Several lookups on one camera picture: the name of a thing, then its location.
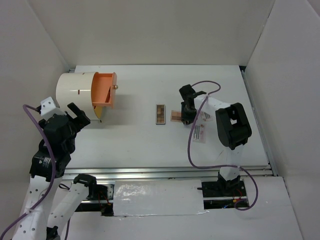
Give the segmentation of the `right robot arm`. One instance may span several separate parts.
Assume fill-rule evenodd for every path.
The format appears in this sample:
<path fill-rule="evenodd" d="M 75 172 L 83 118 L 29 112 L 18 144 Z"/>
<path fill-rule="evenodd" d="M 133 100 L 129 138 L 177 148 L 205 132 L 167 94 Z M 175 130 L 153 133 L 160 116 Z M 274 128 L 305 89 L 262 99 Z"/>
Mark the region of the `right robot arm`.
<path fill-rule="evenodd" d="M 252 136 L 244 107 L 239 102 L 230 104 L 220 101 L 204 91 L 196 92 L 190 84 L 182 86 L 179 93 L 182 97 L 181 121 L 184 125 L 191 125 L 187 142 L 189 163 L 200 170 L 219 168 L 217 187 L 214 191 L 228 196 L 239 186 L 243 148 Z M 217 136 L 226 151 L 226 164 L 197 166 L 192 162 L 191 140 L 200 113 L 215 117 Z"/>

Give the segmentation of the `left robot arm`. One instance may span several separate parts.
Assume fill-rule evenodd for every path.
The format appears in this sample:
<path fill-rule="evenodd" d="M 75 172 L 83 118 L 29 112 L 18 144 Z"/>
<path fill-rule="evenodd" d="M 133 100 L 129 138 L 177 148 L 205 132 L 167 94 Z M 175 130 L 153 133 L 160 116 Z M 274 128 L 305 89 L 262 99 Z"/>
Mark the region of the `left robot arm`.
<path fill-rule="evenodd" d="M 66 196 L 52 208 L 57 189 L 75 151 L 77 134 L 91 123 L 85 112 L 69 103 L 75 117 L 57 107 L 51 98 L 38 107 L 23 105 L 23 110 L 42 136 L 29 171 L 30 182 L 23 214 L 10 226 L 16 227 L 14 240 L 59 240 L 72 215 L 84 199 L 98 194 L 97 179 L 79 174 Z"/>

